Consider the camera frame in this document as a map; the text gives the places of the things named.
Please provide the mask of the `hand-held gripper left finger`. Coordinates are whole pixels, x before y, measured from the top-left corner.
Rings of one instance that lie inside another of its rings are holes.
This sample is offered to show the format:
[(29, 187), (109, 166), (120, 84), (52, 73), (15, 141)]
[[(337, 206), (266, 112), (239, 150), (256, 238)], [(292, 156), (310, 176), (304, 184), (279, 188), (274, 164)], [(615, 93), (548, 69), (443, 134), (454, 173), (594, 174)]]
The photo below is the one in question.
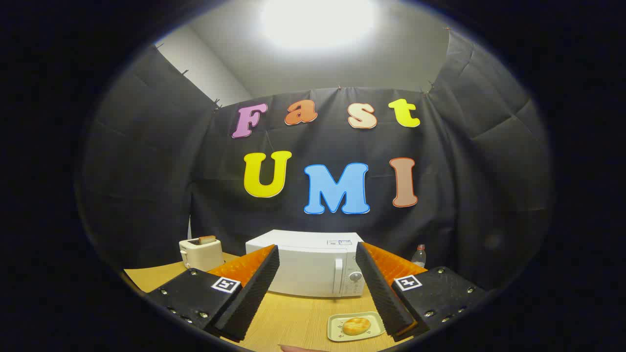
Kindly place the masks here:
[(279, 266), (279, 248), (272, 244), (209, 271), (187, 269), (146, 297), (186, 325), (240, 342)]

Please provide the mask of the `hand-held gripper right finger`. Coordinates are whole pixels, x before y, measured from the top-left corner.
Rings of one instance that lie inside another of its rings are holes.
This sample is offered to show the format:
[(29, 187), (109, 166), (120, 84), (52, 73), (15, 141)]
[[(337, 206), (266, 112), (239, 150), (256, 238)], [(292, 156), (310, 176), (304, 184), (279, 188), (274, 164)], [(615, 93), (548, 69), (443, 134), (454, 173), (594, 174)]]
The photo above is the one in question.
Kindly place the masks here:
[(356, 263), (387, 334), (396, 342), (444, 329), (487, 296), (448, 267), (425, 269), (369, 243), (357, 244)]

